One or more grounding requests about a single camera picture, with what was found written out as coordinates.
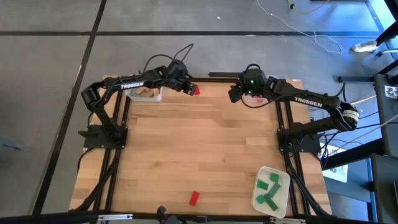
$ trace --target gray floor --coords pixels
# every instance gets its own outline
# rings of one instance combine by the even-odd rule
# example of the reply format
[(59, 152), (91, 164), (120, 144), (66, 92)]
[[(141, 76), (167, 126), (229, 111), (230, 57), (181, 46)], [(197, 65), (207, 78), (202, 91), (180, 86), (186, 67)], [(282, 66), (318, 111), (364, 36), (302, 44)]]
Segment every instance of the gray floor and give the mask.
[[(314, 14), (291, 11), (284, 1), (260, 3), (289, 24), (304, 31), (377, 31), (363, 2), (332, 3)], [(302, 10), (319, 5), (308, 0), (295, 2)], [(91, 30), (100, 1), (51, 3), (0, 0), (2, 30)], [(100, 30), (266, 30), (290, 31), (281, 21), (265, 15), (250, 1), (108, 1)], [(87, 37), (0, 37), (0, 83), (2, 83), (0, 136), (18, 141), (25, 149), (0, 150), (0, 217), (29, 213), (37, 182), (60, 124), (70, 90), (76, 78)], [(239, 72), (258, 63), (267, 75), (301, 79), (311, 91), (337, 93), (338, 75), (364, 75), (362, 65), (376, 70), (392, 62), (390, 55), (349, 51), (366, 38), (335, 38), (343, 54), (323, 51), (308, 37), (97, 37), (85, 72), (82, 88), (103, 75), (127, 75), (143, 69), (154, 54), (173, 55), (187, 44), (195, 46), (186, 59), (193, 76), (208, 72)], [(319, 37), (319, 43), (338, 50)], [(151, 66), (167, 64), (153, 60)], [(348, 101), (374, 94), (371, 85), (347, 85)], [(377, 110), (374, 101), (358, 105), (369, 114)], [(76, 163), (88, 111), (80, 97), (75, 104), (44, 212), (68, 209), (76, 178)], [(377, 122), (377, 115), (361, 124)], [(360, 131), (342, 135), (351, 140)], [(363, 142), (377, 138), (374, 133)]]

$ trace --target wooden tabletop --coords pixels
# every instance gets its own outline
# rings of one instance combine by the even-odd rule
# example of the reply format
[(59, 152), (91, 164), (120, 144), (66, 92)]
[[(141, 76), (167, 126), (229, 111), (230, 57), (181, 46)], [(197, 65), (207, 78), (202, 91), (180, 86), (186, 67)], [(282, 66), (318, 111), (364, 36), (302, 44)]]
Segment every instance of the wooden tabletop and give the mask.
[[(288, 82), (302, 88), (299, 80)], [(278, 151), (275, 104), (250, 109), (230, 102), (230, 83), (197, 85), (198, 96), (165, 88), (160, 103), (131, 103), (112, 211), (155, 213), (163, 205), (168, 213), (265, 215), (251, 205), (256, 173), (262, 166), (285, 171)], [(108, 114), (115, 99), (116, 94), (106, 105)], [(291, 106), (295, 122), (309, 122), (305, 105)], [(83, 158), (70, 208), (79, 206), (93, 190), (103, 155), (104, 149), (95, 149)], [(319, 161), (309, 153), (300, 155), (306, 186), (331, 213)], [(101, 208), (107, 186), (104, 189)], [(196, 206), (188, 204), (193, 191), (200, 193)], [(297, 186), (296, 196), (303, 213)], [(292, 215), (290, 199), (286, 215)]]

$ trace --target white container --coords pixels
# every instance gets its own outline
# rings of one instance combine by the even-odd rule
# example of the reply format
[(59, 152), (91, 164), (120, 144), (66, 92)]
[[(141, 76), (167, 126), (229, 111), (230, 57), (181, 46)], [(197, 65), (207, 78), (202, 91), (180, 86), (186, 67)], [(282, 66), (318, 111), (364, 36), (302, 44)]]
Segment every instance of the white container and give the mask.
[(132, 101), (135, 102), (160, 102), (162, 100), (163, 95), (163, 87), (160, 88), (159, 94), (154, 97), (144, 97), (140, 96), (136, 93), (135, 88), (126, 90), (126, 95), (130, 97)]
[[(278, 206), (278, 209), (276, 211), (272, 211), (272, 209), (267, 204), (267, 202), (260, 204), (256, 200), (257, 196), (264, 195), (264, 194), (268, 193), (268, 191), (270, 191), (270, 189), (274, 185), (273, 181), (271, 181), (269, 179), (269, 177), (272, 173), (279, 175), (278, 184), (280, 184), (279, 190), (276, 192), (276, 194), (272, 198), (272, 200)], [(268, 190), (264, 190), (264, 189), (257, 187), (258, 179), (260, 179), (268, 184)], [(270, 168), (270, 167), (261, 167), (261, 169), (257, 173), (256, 181), (254, 183), (254, 190), (253, 190), (253, 195), (252, 195), (252, 199), (251, 199), (251, 205), (253, 206), (254, 209), (256, 209), (259, 212), (268, 214), (268, 215), (276, 217), (276, 218), (284, 218), (286, 215), (286, 206), (287, 206), (287, 197), (289, 195), (289, 187), (290, 187), (290, 176), (287, 173)]]

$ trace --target white sneaker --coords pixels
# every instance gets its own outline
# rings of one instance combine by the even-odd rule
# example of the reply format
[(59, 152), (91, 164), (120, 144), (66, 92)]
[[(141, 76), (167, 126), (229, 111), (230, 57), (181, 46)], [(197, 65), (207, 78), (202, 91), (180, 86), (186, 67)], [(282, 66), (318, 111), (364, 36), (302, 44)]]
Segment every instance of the white sneaker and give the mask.
[(356, 44), (351, 49), (355, 52), (373, 52), (379, 48), (376, 44), (377, 42), (373, 40), (362, 44)]

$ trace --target robotic arm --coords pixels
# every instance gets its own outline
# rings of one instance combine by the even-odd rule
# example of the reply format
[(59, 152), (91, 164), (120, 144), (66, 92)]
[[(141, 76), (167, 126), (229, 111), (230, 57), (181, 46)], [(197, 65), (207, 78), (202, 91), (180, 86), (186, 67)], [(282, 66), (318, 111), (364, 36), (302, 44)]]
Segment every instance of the robotic arm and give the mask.
[(307, 124), (293, 123), (289, 129), (281, 130), (286, 136), (297, 137), (297, 135), (316, 134), (318, 132), (337, 129), (339, 131), (353, 131), (359, 119), (358, 110), (349, 103), (341, 102), (338, 96), (321, 95), (308, 90), (300, 90), (287, 83), (284, 79), (266, 77), (264, 72), (256, 64), (251, 64), (245, 71), (239, 74), (239, 82), (231, 86), (229, 97), (232, 103), (243, 101), (242, 96), (250, 95), (262, 97), (270, 102), (295, 101), (305, 105), (321, 108), (329, 112), (330, 117), (320, 119)]
[[(87, 109), (95, 113), (102, 122), (101, 130), (90, 130), (89, 127), (88, 131), (80, 131), (79, 134), (85, 137), (86, 140), (90, 137), (95, 138), (98, 135), (104, 135), (107, 142), (118, 143), (125, 141), (122, 127), (119, 127), (116, 121), (111, 119), (104, 109), (104, 105), (109, 101), (113, 93), (119, 90), (128, 90), (143, 86), (148, 88), (165, 86), (175, 91), (183, 91), (188, 95), (194, 95), (196, 85), (192, 84), (190, 79), (191, 76), (188, 74), (185, 64), (182, 61), (173, 60), (168, 67), (157, 67), (140, 75), (105, 78), (100, 82), (94, 82), (81, 92), (81, 96)], [(100, 96), (98, 92), (99, 88), (106, 89), (103, 96)]]

